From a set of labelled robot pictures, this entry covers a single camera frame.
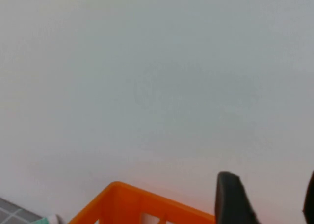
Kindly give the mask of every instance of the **teal object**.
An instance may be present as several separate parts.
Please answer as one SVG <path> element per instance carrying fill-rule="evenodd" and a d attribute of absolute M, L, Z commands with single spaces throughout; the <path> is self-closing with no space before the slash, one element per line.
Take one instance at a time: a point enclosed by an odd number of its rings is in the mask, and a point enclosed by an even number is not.
<path fill-rule="evenodd" d="M 51 215 L 41 220 L 35 221 L 33 224 L 59 224 L 57 215 Z"/>
<path fill-rule="evenodd" d="M 50 224 L 47 218 L 35 221 L 33 224 Z"/>

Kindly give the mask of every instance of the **orange plastic crate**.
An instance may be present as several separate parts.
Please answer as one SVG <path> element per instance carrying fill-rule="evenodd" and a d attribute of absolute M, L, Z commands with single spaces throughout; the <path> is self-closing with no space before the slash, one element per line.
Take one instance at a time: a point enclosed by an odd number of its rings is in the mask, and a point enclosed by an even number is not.
<path fill-rule="evenodd" d="M 141 224 L 143 214 L 176 224 L 214 224 L 214 216 L 122 182 L 113 182 L 69 224 Z"/>

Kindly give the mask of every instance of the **grout line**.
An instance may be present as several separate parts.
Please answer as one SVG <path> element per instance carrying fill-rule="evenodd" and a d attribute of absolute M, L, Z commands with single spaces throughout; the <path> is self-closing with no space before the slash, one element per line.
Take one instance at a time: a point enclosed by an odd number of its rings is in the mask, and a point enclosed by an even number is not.
<path fill-rule="evenodd" d="M 0 210 L 1 210 L 2 212 L 6 213 L 6 214 L 9 214 L 9 217 L 7 217 L 4 221 L 7 221 L 7 219 L 9 219 L 9 218 L 11 218 L 11 217 L 15 217 L 15 218 L 17 218 L 17 219 L 19 219 L 19 220 L 21 220 L 21 221 L 23 221 L 23 222 L 26 222 L 27 224 L 31 223 L 31 222 L 29 222 L 28 220 L 26 220 L 26 219 L 24 219 L 24 218 L 21 218 L 21 217 L 19 217 L 19 216 L 16 215 L 19 211 L 25 210 L 25 209 L 19 208 L 18 210 L 14 211 L 13 213 L 11 213 L 11 212 L 9 212 L 9 211 L 7 211 L 7 210 L 1 208 L 1 207 L 0 207 Z"/>
<path fill-rule="evenodd" d="M 16 210 L 15 212 L 11 213 L 6 219 L 4 219 L 2 221 L 2 223 L 0 224 L 5 224 L 7 220 L 9 220 L 11 217 L 14 217 L 14 214 L 16 214 L 17 212 L 19 212 L 21 209 Z"/>

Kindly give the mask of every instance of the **white surface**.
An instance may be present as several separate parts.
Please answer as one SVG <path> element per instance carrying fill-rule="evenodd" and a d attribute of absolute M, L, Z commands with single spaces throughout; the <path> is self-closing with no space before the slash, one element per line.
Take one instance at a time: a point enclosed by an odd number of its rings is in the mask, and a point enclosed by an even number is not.
<path fill-rule="evenodd" d="M 114 180 L 301 223 L 313 0 L 0 0 L 0 196 L 69 220 Z"/>

